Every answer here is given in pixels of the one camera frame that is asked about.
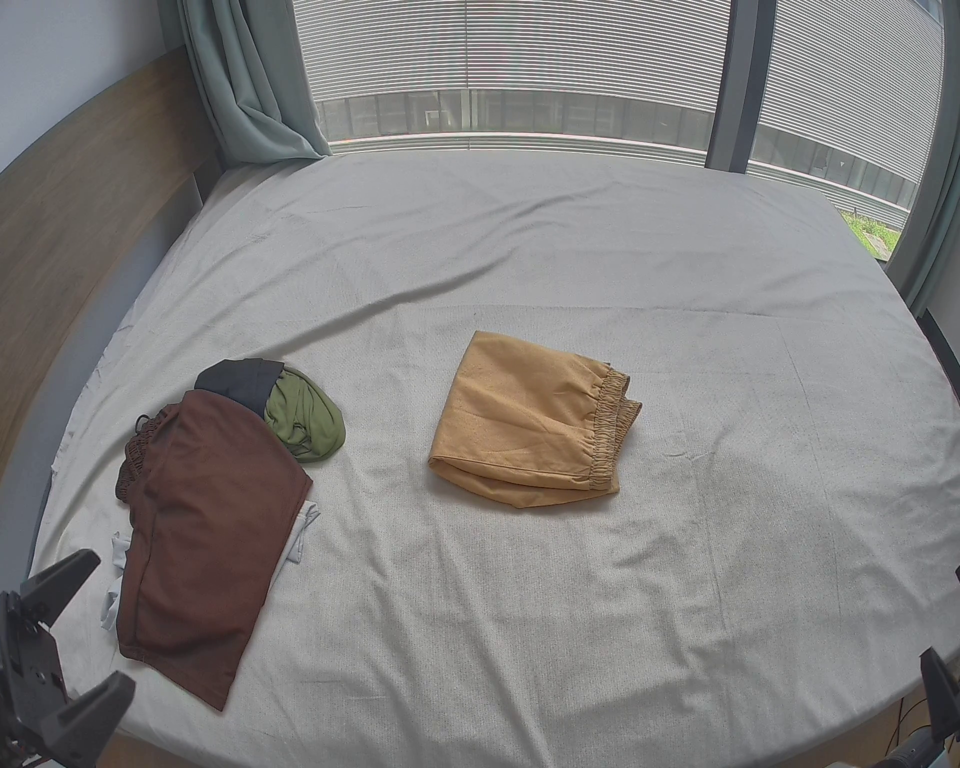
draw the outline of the grass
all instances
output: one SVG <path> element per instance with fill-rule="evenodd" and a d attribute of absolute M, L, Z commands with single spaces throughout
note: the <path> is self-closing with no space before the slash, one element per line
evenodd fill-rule
<path fill-rule="evenodd" d="M 874 258 L 880 259 L 880 261 L 886 261 L 889 256 L 885 256 L 882 253 L 878 252 L 876 248 L 871 244 L 867 239 L 867 233 L 872 234 L 874 237 L 878 237 L 883 241 L 883 244 L 889 249 L 890 252 L 893 252 L 894 247 L 897 245 L 897 241 L 900 240 L 900 233 L 895 229 L 890 229 L 880 222 L 875 222 L 873 219 L 868 219 L 866 216 L 854 216 L 852 213 L 847 213 L 847 211 L 840 211 L 840 215 L 843 216 L 844 221 L 847 222 L 847 225 L 853 231 L 863 243 L 863 247 L 869 251 Z"/>

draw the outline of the tan shorts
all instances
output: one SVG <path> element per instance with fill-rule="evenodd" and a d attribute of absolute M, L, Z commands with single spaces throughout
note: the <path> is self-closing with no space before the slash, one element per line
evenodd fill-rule
<path fill-rule="evenodd" d="M 606 363 L 498 333 L 473 334 L 430 468 L 468 491 L 542 507 L 620 490 L 616 460 L 640 403 Z"/>

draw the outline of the gray-green curtain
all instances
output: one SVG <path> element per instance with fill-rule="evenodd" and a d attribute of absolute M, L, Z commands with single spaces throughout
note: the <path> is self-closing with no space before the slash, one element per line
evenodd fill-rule
<path fill-rule="evenodd" d="M 177 0 L 177 6 L 197 85 L 230 165 L 330 154 L 290 0 Z"/>
<path fill-rule="evenodd" d="M 944 0 L 944 80 L 930 157 L 887 276 L 920 317 L 960 236 L 960 1 Z"/>

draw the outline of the mattress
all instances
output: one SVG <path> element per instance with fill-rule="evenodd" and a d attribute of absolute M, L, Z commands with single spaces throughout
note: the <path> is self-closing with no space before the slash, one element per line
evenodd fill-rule
<path fill-rule="evenodd" d="M 643 411 L 621 491 L 518 512 L 426 465 L 477 329 L 609 361 Z M 219 714 L 99 626 L 141 413 L 224 357 L 341 407 L 320 518 Z M 960 409 L 819 194 L 655 162 L 395 152 L 225 177 L 63 438 L 35 570 L 104 561 L 54 628 L 67 684 L 208 766 L 768 764 L 960 645 Z"/>

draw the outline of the wooden floor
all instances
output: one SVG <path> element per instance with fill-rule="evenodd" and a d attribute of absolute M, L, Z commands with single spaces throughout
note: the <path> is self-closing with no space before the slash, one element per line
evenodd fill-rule
<path fill-rule="evenodd" d="M 924 690 L 920 686 L 903 699 L 903 722 L 900 739 L 929 723 Z M 833 762 L 846 762 L 858 768 L 867 768 L 887 754 L 887 745 L 895 736 L 900 716 L 900 701 L 879 715 L 838 736 L 832 741 L 780 763 L 776 768 L 825 768 Z M 960 766 L 960 747 L 950 750 L 950 765 Z M 193 763 L 163 752 L 157 747 L 126 736 L 114 736 L 107 751 L 100 758 L 99 768 L 197 768 Z"/>

